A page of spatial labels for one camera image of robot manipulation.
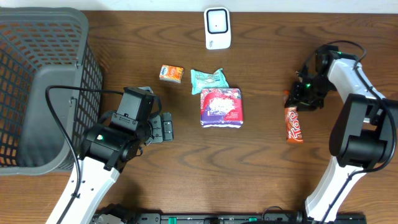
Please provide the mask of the red snack bar wrapper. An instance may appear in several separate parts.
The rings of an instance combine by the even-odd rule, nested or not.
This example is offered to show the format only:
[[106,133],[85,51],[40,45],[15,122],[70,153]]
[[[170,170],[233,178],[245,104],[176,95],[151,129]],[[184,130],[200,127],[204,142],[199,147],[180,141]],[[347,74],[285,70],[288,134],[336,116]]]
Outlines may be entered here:
[[299,122],[297,107],[291,106],[284,109],[284,118],[286,125],[287,142],[294,144],[302,144],[302,130]]

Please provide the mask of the red purple snack pack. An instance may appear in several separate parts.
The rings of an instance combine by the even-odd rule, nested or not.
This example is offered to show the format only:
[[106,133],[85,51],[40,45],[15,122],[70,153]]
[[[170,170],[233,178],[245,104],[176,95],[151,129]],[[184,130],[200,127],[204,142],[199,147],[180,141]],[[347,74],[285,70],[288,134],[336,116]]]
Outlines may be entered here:
[[200,93],[200,124],[203,128],[240,128],[243,102],[239,88],[205,88]]

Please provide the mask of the small orange box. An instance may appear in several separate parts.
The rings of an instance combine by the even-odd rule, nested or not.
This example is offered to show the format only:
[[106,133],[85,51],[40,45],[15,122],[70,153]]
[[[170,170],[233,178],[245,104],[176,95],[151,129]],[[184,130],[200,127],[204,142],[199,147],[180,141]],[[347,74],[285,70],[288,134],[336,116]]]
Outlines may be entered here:
[[159,79],[167,82],[181,83],[184,68],[172,65],[162,65]]

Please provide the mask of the teal wet wipes pack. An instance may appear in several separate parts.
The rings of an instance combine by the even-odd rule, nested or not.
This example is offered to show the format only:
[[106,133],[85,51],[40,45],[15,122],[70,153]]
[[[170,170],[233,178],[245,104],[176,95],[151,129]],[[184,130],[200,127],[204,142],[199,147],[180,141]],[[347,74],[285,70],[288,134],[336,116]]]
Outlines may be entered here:
[[201,93],[205,88],[229,88],[222,68],[214,73],[203,73],[197,70],[190,70],[190,73],[193,95]]

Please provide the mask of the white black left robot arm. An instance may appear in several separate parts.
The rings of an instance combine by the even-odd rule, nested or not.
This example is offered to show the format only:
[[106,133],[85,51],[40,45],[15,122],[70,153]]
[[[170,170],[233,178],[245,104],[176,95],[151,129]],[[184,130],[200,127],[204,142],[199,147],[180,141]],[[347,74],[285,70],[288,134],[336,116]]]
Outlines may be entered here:
[[119,108],[100,117],[71,149],[75,165],[48,223],[137,222],[137,215],[120,205],[96,210],[126,164],[143,154],[143,146],[172,141],[174,130],[170,113],[152,110],[161,101],[150,87],[125,87],[120,94]]

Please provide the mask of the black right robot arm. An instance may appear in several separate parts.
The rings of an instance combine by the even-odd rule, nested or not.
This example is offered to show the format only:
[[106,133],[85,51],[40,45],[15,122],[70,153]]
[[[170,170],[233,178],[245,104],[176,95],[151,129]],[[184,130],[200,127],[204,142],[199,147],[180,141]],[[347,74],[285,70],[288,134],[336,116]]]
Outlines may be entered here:
[[357,181],[368,173],[384,169],[397,148],[397,101],[388,100],[371,84],[361,65],[362,56],[344,53],[338,41],[319,46],[297,72],[285,99],[287,137],[302,133],[298,111],[315,111],[324,106],[329,91],[343,102],[329,138],[328,167],[315,190],[305,200],[302,223],[336,223],[338,210]]

